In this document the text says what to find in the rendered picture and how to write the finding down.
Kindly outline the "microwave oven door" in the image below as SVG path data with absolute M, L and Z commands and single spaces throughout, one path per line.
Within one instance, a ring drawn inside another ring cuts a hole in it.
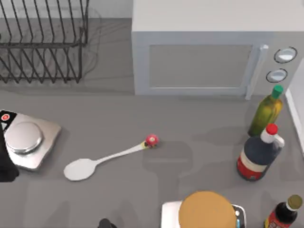
M 132 33 L 137 95 L 244 96 L 260 56 L 248 33 Z

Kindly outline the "white spoon with red ornament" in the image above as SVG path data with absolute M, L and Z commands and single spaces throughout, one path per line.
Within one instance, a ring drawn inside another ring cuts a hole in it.
M 64 176 L 69 180 L 69 181 L 82 181 L 86 180 L 89 177 L 91 177 L 97 166 L 103 162 L 106 162 L 111 159 L 115 159 L 118 157 L 122 157 L 131 153 L 135 152 L 140 152 L 145 149 L 150 149 L 156 147 L 160 142 L 160 139 L 157 135 L 155 134 L 149 134 L 146 136 L 145 140 L 141 143 L 138 144 L 132 148 L 129 148 L 127 150 L 108 155 L 106 157 L 97 159 L 97 160 L 91 160 L 89 158 L 85 159 L 78 159 L 75 160 L 71 163 L 69 163 L 65 168 L 64 168 Z

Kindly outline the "white kitchen scale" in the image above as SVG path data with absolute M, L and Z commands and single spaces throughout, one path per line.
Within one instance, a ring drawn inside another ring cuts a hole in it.
M 161 208 L 161 228 L 180 228 L 178 217 L 182 201 L 166 202 Z M 245 209 L 239 205 L 231 204 L 237 218 L 236 228 L 247 228 Z

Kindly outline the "pale microwave oven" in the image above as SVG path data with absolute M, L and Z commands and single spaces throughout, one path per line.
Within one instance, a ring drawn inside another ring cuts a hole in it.
M 248 33 L 269 46 L 253 95 L 267 95 L 275 85 L 288 89 L 304 60 L 304 0 L 134 0 L 132 33 L 228 32 Z M 297 56 L 275 62 L 277 50 L 294 47 Z M 270 83 L 270 71 L 285 69 L 288 76 Z

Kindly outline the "round orange bread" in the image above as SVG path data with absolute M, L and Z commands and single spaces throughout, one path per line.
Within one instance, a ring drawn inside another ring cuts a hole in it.
M 212 191 L 196 191 L 181 203 L 180 228 L 236 228 L 236 215 L 222 195 Z

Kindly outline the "dark bottle with red cap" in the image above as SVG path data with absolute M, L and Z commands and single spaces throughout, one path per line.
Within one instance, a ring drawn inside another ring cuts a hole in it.
M 284 146 L 277 125 L 268 124 L 259 136 L 246 140 L 236 162 L 238 174 L 247 181 L 262 179 Z

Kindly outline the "green bottle with green cap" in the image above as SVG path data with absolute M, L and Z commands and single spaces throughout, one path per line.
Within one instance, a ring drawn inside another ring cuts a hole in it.
M 283 109 L 283 102 L 280 99 L 283 90 L 281 85 L 275 85 L 271 94 L 259 103 L 247 132 L 250 137 L 260 135 L 269 123 L 275 123 Z

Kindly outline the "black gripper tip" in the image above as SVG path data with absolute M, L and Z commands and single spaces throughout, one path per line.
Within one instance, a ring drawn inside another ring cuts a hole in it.
M 109 219 L 103 218 L 99 221 L 98 228 L 117 228 Z
M 10 159 L 0 124 L 0 182 L 13 182 L 19 176 L 19 170 Z

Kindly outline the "silver kitchen scale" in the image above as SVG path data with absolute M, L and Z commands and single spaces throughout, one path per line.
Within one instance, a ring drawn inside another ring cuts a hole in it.
M 10 159 L 29 171 L 39 169 L 61 132 L 57 123 L 3 109 L 0 124 Z

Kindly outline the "small microwave knob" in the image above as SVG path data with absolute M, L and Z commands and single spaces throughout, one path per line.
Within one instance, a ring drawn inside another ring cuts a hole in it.
M 288 72 L 285 69 L 277 69 L 274 71 L 268 72 L 266 75 L 266 80 L 270 83 L 279 83 L 285 80 L 288 76 Z

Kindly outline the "large microwave knob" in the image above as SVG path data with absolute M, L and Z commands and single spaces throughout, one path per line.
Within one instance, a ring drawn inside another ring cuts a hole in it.
M 297 50 L 294 47 L 287 47 L 277 50 L 274 55 L 274 60 L 279 64 L 284 64 L 291 62 L 296 58 L 296 56 Z

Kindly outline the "dark bottle with olive cap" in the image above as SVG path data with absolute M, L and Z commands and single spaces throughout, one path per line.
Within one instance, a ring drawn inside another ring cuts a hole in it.
M 291 195 L 285 202 L 277 204 L 264 221 L 264 228 L 289 228 L 297 218 L 303 204 L 301 196 Z

